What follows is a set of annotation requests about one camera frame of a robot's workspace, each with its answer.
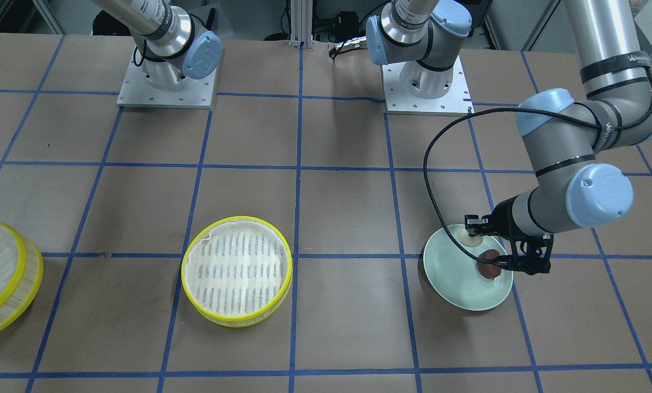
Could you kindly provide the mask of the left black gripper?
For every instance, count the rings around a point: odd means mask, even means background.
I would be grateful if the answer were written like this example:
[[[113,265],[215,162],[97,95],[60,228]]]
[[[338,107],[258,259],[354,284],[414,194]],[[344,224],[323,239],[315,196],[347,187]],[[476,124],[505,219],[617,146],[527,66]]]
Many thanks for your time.
[[[486,216],[464,216],[464,229],[472,234],[498,236],[506,239],[511,246],[511,254],[501,255],[495,260],[480,259],[478,262],[493,264],[503,271],[523,272],[528,275],[549,273],[553,235],[529,235],[520,229],[513,218],[512,208],[515,197],[498,204]]]

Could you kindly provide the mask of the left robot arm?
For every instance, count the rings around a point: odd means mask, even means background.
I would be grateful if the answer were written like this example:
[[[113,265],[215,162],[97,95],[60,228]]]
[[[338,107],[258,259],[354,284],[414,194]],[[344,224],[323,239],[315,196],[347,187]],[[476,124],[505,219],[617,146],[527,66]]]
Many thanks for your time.
[[[617,221],[632,206],[631,182],[596,155],[652,140],[651,58],[627,1],[568,1],[566,8],[586,98],[578,102],[555,88],[509,108],[538,186],[488,216],[466,216],[459,230],[443,227],[476,276],[548,273],[555,234]],[[404,92],[441,99],[453,84],[471,15],[454,1],[390,1],[365,30],[374,64],[403,65]]]

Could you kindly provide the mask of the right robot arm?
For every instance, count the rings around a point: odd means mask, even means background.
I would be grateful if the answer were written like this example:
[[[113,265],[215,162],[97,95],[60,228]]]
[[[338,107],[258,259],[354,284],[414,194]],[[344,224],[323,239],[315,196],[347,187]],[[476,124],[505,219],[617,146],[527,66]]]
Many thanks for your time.
[[[125,25],[135,42],[121,91],[214,91],[223,43],[209,22],[167,1],[94,4]]]

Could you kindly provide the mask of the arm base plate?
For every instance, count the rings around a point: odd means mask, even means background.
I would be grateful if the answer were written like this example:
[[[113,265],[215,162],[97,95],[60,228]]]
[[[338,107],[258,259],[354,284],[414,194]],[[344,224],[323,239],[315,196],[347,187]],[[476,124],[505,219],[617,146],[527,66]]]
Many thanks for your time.
[[[116,104],[129,109],[211,109],[218,69],[205,78],[188,78],[167,62],[132,55]]]
[[[462,116],[475,112],[463,63],[434,72],[418,62],[381,66],[386,112],[393,115]]]

